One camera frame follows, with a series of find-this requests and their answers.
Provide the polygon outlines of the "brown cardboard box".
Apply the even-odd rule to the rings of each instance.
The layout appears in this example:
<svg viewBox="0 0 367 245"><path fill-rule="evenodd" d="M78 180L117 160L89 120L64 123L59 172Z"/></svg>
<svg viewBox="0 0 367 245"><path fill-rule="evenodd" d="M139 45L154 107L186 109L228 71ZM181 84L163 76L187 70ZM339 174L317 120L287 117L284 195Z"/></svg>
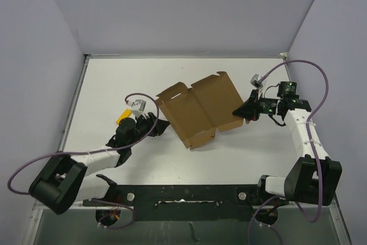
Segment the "brown cardboard box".
<svg viewBox="0 0 367 245"><path fill-rule="evenodd" d="M156 102L187 149L214 140L216 132L243 125L232 112L243 104L227 72L205 77L190 87L178 82L157 95Z"/></svg>

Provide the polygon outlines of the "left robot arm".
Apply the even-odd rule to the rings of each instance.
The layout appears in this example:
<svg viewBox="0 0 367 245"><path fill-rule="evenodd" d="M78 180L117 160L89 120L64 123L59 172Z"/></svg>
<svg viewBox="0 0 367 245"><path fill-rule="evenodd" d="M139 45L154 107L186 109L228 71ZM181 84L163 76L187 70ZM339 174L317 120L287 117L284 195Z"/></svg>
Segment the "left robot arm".
<svg viewBox="0 0 367 245"><path fill-rule="evenodd" d="M160 136L169 125L152 112L136 119L124 118L102 152L51 157L31 183L29 194L58 215L75 201L97 199L111 205L116 200L117 184L101 170L123 165L131 156L133 143L145 136Z"/></svg>

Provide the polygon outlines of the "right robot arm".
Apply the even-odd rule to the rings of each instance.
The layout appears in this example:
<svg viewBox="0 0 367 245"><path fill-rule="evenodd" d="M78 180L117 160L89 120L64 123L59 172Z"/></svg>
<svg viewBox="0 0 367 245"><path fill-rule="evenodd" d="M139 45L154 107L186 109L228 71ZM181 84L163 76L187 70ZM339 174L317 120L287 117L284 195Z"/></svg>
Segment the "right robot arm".
<svg viewBox="0 0 367 245"><path fill-rule="evenodd" d="M268 204L275 196L289 201L328 206L335 195L342 166L327 154L307 118L311 114L308 101L296 94L296 83L282 81L277 85L275 99L265 98L260 90L251 91L249 98L233 111L234 116L257 121L261 114L278 115L290 131L297 161L286 177L263 175L255 189L256 200Z"/></svg>

